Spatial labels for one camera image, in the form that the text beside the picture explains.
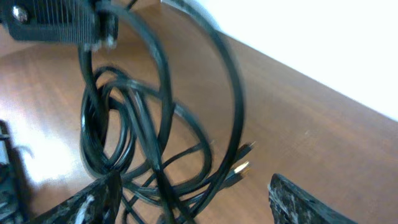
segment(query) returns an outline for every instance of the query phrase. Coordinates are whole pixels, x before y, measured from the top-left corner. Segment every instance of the tangled cable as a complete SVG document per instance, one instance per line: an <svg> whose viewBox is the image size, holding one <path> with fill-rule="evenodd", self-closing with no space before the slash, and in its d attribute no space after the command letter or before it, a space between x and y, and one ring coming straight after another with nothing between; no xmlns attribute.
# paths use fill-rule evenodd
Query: tangled cable
<svg viewBox="0 0 398 224"><path fill-rule="evenodd" d="M81 155L86 168L96 178L106 175L111 170L118 170L121 173L123 187L134 194L131 200L127 200L124 195L122 196L126 208L123 213L124 223L126 223L128 213L133 216L136 222L145 223L133 209L133 205L138 199L163 208L164 214L159 219L160 223L195 223L194 218L209 204L215 194L237 181L239 175L236 175L238 174L236 170L230 170L231 166L251 150L251 146L248 145L238 149L244 123L244 97L239 74L228 46L211 24L194 8L183 1L173 0L173 2L188 12L190 17L210 36L223 59L234 96L233 129L227 153L217 171L210 175L212 150L208 138L189 110L174 101L169 66L159 40L134 12L114 6L110 2L98 2L96 4L98 13L113 14L119 19L125 20L144 40L156 63L160 80L160 87L157 90L132 79L116 67L105 66L93 71L91 52L86 51L83 47L78 49L80 67L86 82L81 104ZM113 78L104 85L97 86L97 80L106 72L112 73ZM122 101L111 96L113 90L117 90L123 96ZM155 133L147 105L148 98L156 98L161 104L162 115L159 133ZM103 151L110 110L119 113L121 131L116 149L113 155L108 158ZM190 126L199 143L162 162L162 154L169 139L174 115L182 118ZM146 160L134 170L127 171L134 158L137 139ZM201 171L193 178L172 186L164 169L173 161L197 151L203 154L204 163ZM135 178L148 170L152 170L153 174L143 185L134 183ZM149 187L154 180L156 180L157 186ZM207 189L199 194L186 200L180 200L181 196L206 186ZM173 209L180 211L179 217L174 217Z"/></svg>

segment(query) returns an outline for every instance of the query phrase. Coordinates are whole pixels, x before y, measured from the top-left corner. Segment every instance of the power cord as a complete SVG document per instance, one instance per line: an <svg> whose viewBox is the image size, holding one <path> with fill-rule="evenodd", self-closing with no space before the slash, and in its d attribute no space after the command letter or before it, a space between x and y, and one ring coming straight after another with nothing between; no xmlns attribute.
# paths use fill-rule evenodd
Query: power cord
<svg viewBox="0 0 398 224"><path fill-rule="evenodd" d="M223 59L234 96L233 128L227 153L217 171L210 175L213 155L208 137L188 108L173 99L169 66L159 40L137 14L128 11L136 1L133 0L127 8L114 6L107 1L98 2L96 12L112 14L118 19L124 20L143 39L156 63L160 80L160 87L156 89L131 78L120 68L105 66L93 71L91 52L84 47L78 49L80 67L86 82L81 104L81 156L90 174L96 178L108 174L111 170L119 171L123 187L135 195L130 200L124 195L122 196L126 208L123 213L123 223L127 223L128 213L136 222L145 223L133 209L138 199L163 208L164 214L160 216L159 223L195 223L194 218L210 203L215 194L239 181L242 173L248 168L248 163L235 169L231 168L252 148L251 145L245 144L238 149L244 123L244 96L234 58L232 58L223 38L199 12L183 1L172 1L188 12L190 17L210 37ZM104 73L113 74L113 78L98 86L96 82ZM120 93L123 97L122 101L111 96L113 90ZM160 101L162 106L159 133L155 132L147 105L148 98ZM110 110L119 113L121 132L113 155L107 158L103 150ZM162 162L162 154L169 139L174 115L189 125L199 143ZM137 139L146 160L134 170L127 171L134 158ZM201 171L191 179L172 186L164 169L173 161L197 151L203 154L204 162ZM153 174L147 181L143 185L136 184L134 179L145 174L149 169ZM156 180L157 186L149 187L154 180ZM195 196L180 200L180 197L206 186L206 190ZM174 209L180 211L177 218L174 216Z"/></svg>

